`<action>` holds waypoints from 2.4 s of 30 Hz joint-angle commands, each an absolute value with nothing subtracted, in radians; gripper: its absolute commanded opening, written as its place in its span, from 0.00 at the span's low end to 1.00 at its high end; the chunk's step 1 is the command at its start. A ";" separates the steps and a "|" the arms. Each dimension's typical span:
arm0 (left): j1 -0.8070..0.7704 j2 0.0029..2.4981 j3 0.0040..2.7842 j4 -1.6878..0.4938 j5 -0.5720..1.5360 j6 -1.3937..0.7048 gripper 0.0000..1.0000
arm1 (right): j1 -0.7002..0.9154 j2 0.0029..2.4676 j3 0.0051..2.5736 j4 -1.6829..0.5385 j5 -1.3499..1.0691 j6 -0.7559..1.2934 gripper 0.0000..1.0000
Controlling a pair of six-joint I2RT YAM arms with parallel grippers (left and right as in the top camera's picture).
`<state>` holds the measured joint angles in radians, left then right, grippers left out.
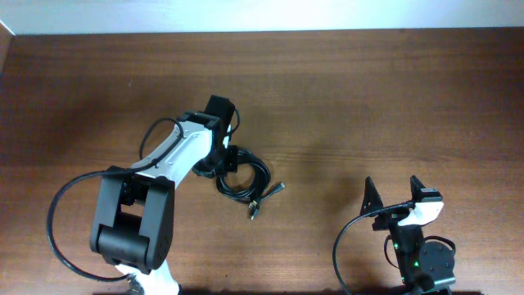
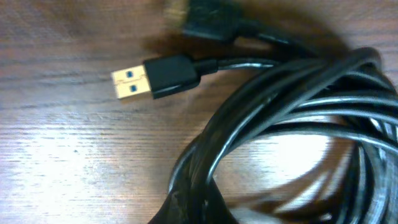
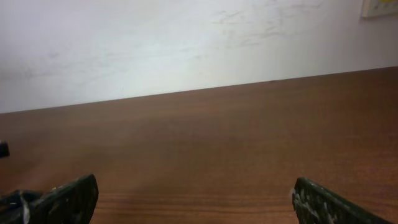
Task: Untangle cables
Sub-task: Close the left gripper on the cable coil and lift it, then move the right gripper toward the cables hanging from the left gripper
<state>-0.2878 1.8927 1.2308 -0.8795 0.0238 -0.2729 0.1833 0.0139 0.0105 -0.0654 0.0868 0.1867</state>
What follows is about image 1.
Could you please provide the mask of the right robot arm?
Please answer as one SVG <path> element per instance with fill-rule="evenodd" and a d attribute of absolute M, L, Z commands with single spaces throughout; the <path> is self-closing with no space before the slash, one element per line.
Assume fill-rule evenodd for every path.
<path fill-rule="evenodd" d="M 407 294 L 451 294 L 456 282 L 456 246 L 447 238 L 426 236 L 422 231 L 441 213 L 443 196 L 415 175 L 410 177 L 410 190 L 407 202 L 384 206 L 372 178 L 367 177 L 360 214 L 374 219 L 373 230 L 389 232 L 386 242 L 393 245 Z"/>

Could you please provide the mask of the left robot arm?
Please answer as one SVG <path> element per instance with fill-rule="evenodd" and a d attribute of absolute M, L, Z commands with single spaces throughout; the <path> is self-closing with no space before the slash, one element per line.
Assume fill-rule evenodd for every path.
<path fill-rule="evenodd" d="M 179 293 L 166 260 L 175 189 L 190 171 L 206 178 L 227 173 L 234 112 L 229 99 L 213 95 L 204 111 L 180 116 L 169 137 L 130 174 L 112 166 L 102 176 L 90 248 L 130 275 L 141 294 Z"/>

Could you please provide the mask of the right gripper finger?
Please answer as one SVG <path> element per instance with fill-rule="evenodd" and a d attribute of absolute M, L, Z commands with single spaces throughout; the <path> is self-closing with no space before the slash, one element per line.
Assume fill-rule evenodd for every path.
<path fill-rule="evenodd" d="M 419 178 L 416 175 L 412 175 L 409 181 L 410 181 L 412 200 L 414 202 L 422 201 L 425 198 L 425 192 L 423 192 L 423 189 L 425 188 L 425 186 L 422 184 L 422 182 L 419 180 Z"/>
<path fill-rule="evenodd" d="M 360 215 L 377 216 L 384 207 L 381 196 L 370 176 L 365 179 L 364 199 Z"/>

